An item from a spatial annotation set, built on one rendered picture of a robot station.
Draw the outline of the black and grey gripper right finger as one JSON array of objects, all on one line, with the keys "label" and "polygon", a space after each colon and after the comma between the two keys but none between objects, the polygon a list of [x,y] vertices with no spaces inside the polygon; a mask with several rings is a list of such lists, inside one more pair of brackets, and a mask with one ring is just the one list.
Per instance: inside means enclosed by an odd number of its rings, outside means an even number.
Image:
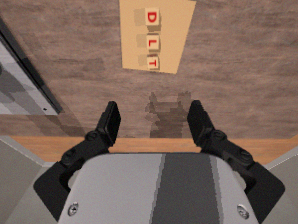
[{"label": "black and grey gripper right finger", "polygon": [[200,153],[223,158],[243,178],[246,183],[244,192],[258,223],[262,224],[284,194],[284,184],[260,163],[255,162],[248,151],[227,140],[223,131],[215,130],[199,100],[191,102],[187,121],[194,144],[201,148]]}]

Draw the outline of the beige block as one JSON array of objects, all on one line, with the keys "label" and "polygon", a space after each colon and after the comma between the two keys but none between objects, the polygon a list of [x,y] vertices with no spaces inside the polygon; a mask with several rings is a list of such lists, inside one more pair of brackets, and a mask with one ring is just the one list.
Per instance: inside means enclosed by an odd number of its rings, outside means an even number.
[{"label": "beige block", "polygon": [[147,69],[158,68],[158,54],[147,54]]},{"label": "beige block", "polygon": [[147,33],[146,48],[147,48],[147,50],[158,50],[159,49],[159,34],[158,33]]},{"label": "beige block", "polygon": [[145,8],[145,25],[158,26],[159,25],[159,8]]}]

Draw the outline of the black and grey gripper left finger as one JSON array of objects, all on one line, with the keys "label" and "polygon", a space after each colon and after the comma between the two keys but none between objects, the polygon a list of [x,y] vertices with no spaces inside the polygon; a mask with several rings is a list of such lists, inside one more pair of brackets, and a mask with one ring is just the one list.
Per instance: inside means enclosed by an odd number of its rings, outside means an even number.
[{"label": "black and grey gripper left finger", "polygon": [[35,181],[33,185],[35,192],[57,223],[71,191],[68,186],[69,179],[89,158],[110,153],[108,149],[116,142],[120,122],[117,103],[109,101],[96,129],[88,132],[82,142],[67,150],[59,162],[57,161]]}]

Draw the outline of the tan flat mat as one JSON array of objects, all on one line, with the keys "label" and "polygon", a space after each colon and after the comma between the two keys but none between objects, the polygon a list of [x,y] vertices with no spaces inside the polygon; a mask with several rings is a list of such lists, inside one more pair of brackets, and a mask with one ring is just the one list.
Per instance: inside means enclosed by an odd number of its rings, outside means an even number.
[{"label": "tan flat mat", "polygon": [[[119,0],[123,68],[176,74],[196,1]],[[159,7],[159,25],[145,25],[145,8]],[[146,49],[147,33],[159,34],[159,49]],[[147,69],[147,54],[158,68]]]}]

